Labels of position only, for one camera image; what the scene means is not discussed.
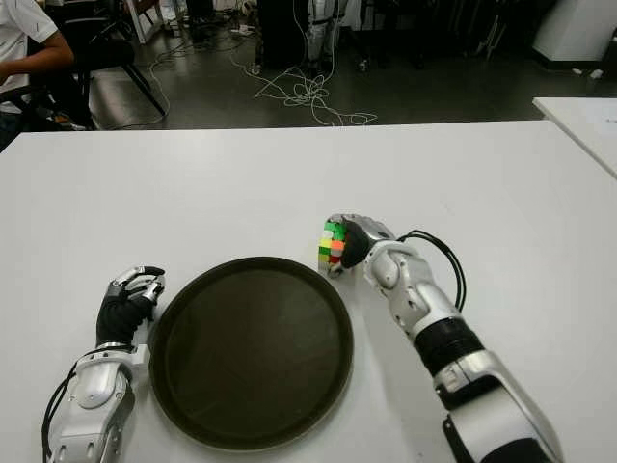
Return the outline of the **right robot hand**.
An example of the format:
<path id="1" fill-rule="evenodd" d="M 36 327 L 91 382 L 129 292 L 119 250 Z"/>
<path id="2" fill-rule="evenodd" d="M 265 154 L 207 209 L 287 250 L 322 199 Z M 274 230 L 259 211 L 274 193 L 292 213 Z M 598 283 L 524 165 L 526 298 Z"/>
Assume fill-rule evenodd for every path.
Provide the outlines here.
<path id="1" fill-rule="evenodd" d="M 330 241 L 329 245 L 319 244 L 319 268 L 330 278 L 364 261 L 377 242 L 395 239 L 382 222 L 352 213 L 331 215 L 324 224 L 324 232 L 331 232 L 332 236 L 322 237 Z"/>

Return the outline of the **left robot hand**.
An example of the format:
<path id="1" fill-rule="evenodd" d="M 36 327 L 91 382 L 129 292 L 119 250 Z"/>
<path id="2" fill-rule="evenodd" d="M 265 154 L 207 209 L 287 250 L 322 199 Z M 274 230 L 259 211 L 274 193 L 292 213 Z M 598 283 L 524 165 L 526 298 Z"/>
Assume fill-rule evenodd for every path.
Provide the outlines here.
<path id="1" fill-rule="evenodd" d="M 98 310 L 95 345 L 130 344 L 138 327 L 153 320 L 165 285 L 165 270 L 156 266 L 138 265 L 121 272 L 107 286 Z"/>

